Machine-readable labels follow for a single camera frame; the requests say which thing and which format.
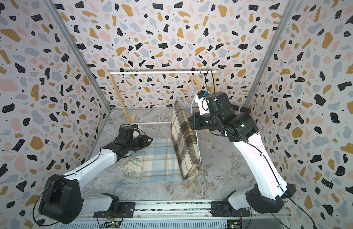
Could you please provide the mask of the brown plaid scarf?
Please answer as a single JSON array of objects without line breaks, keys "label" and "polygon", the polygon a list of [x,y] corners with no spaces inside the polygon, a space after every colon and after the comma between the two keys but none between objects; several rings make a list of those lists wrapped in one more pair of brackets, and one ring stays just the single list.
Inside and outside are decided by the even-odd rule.
[{"label": "brown plaid scarf", "polygon": [[182,179],[195,180],[199,178],[202,161],[197,134],[192,129],[183,104],[179,100],[174,103],[171,138]]}]

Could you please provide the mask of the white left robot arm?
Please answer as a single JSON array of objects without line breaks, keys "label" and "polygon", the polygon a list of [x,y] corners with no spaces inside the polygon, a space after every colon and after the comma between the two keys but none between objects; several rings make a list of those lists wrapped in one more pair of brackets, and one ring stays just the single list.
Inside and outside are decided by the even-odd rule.
[{"label": "white left robot arm", "polygon": [[152,142],[153,139],[137,124],[121,125],[115,140],[102,147],[96,156],[70,172],[49,177],[33,208],[55,223],[62,224],[69,224],[78,216],[90,213],[94,217],[123,213],[117,196],[102,193],[99,197],[83,198],[82,189],[105,169],[130,156],[131,152],[136,153],[150,146]]}]

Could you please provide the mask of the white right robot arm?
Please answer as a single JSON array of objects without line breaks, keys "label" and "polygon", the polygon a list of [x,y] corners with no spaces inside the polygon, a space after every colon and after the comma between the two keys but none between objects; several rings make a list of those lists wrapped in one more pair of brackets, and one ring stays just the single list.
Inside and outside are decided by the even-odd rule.
[{"label": "white right robot arm", "polygon": [[262,214],[278,213],[284,207],[284,199],[291,198],[296,188],[274,168],[250,109],[232,105],[223,92],[200,91],[195,95],[195,103],[199,111],[191,116],[187,116],[181,101],[174,104],[171,133],[182,179],[195,179],[200,173],[196,131],[218,131],[218,136],[227,137],[240,151],[256,180],[246,193],[233,191],[224,199],[226,213],[248,207]]}]

